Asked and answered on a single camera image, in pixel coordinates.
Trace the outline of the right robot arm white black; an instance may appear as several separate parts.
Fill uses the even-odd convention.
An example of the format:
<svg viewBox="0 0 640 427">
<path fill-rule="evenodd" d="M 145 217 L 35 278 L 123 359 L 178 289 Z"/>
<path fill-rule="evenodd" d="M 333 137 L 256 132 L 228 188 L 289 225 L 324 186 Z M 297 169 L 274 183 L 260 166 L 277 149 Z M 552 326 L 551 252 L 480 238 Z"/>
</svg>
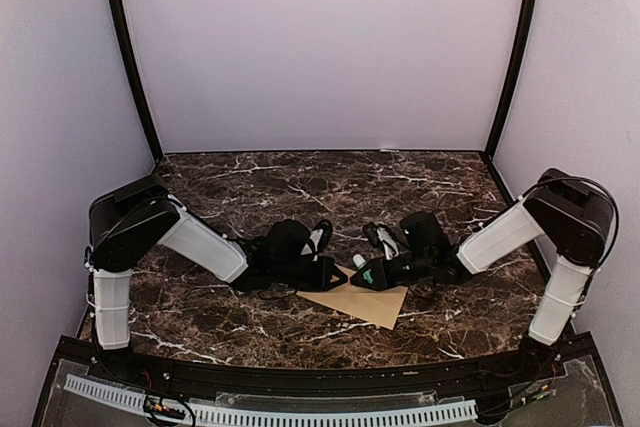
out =
<svg viewBox="0 0 640 427">
<path fill-rule="evenodd" d="M 532 342 L 510 360 L 511 373 L 530 381 L 547 367 L 545 346 L 560 339 L 611 254 L 619 235 L 620 211 L 614 196 L 600 183 L 550 168 L 457 244 L 431 212 L 408 215 L 400 229 L 402 234 L 396 236 L 384 224 L 365 225 L 365 235 L 383 254 L 371 260 L 355 256 L 352 285 L 372 291 L 420 279 L 461 285 L 523 246 L 547 248 L 549 278 L 526 333 Z"/>
</svg>

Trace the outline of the green white glue stick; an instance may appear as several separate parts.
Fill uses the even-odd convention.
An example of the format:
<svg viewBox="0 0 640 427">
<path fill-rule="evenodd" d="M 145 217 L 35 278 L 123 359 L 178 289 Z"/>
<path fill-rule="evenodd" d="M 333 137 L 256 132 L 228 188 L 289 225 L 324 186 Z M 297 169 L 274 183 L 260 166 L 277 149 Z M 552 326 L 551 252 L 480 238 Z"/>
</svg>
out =
<svg viewBox="0 0 640 427">
<path fill-rule="evenodd" d="M 356 254 L 353 256 L 353 263 L 355 265 L 355 267 L 357 268 L 357 270 L 361 270 L 362 268 L 365 269 L 365 271 L 362 273 L 361 278 L 364 282 L 366 282 L 368 285 L 372 285 L 374 282 L 374 279 L 371 275 L 371 270 L 366 266 L 367 262 L 364 259 L 364 257 L 360 254 Z"/>
</svg>

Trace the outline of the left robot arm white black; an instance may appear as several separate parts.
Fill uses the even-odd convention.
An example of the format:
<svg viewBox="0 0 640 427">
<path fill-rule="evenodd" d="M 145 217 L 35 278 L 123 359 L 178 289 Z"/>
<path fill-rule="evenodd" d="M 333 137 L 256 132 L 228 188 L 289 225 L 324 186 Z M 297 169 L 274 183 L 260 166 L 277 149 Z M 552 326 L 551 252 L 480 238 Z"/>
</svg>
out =
<svg viewBox="0 0 640 427">
<path fill-rule="evenodd" d="M 89 207 L 84 263 L 92 285 L 88 301 L 101 364 L 120 383 L 141 374 L 130 344 L 129 309 L 134 269 L 155 247 L 176 252 L 236 290 L 283 284 L 296 291 L 327 292 L 348 280 L 325 255 L 333 233 L 328 220 L 315 227 L 286 219 L 254 238 L 231 238 L 175 197 L 155 174 L 107 193 Z"/>
</svg>

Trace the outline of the brown paper envelope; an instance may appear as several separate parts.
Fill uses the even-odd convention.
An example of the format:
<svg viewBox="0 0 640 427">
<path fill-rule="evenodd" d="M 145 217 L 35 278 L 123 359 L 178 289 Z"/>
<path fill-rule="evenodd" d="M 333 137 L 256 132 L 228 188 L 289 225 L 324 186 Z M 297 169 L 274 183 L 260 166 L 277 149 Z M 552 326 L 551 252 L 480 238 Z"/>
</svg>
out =
<svg viewBox="0 0 640 427">
<path fill-rule="evenodd" d="M 356 319 L 393 330 L 407 292 L 408 288 L 404 286 L 376 292 L 347 282 L 327 292 L 302 291 L 297 295 Z"/>
</svg>

